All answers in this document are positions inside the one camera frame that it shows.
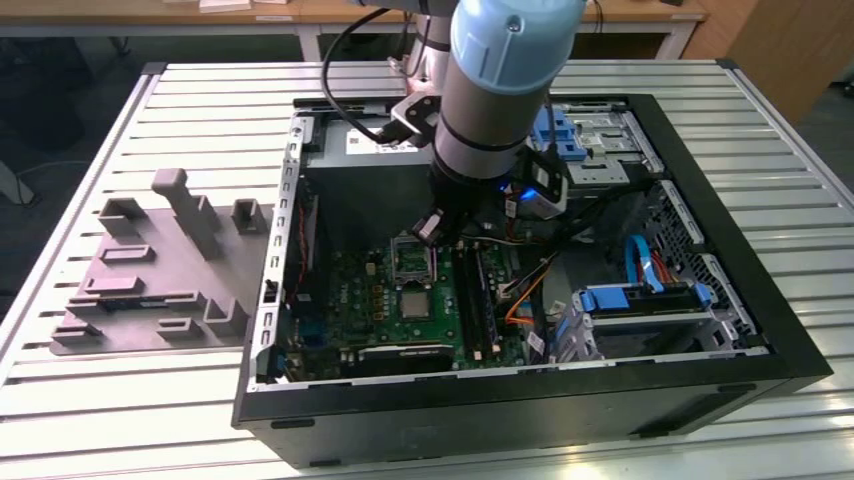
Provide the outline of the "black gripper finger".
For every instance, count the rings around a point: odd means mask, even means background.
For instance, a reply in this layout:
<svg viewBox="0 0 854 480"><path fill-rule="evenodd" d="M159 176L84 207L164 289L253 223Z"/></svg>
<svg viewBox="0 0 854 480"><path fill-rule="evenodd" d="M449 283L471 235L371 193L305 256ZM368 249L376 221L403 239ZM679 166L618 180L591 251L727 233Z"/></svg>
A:
<svg viewBox="0 0 854 480"><path fill-rule="evenodd" d="M435 247L444 233L444 212L440 209L432 209L417 220L411 233L427 247Z"/></svg>

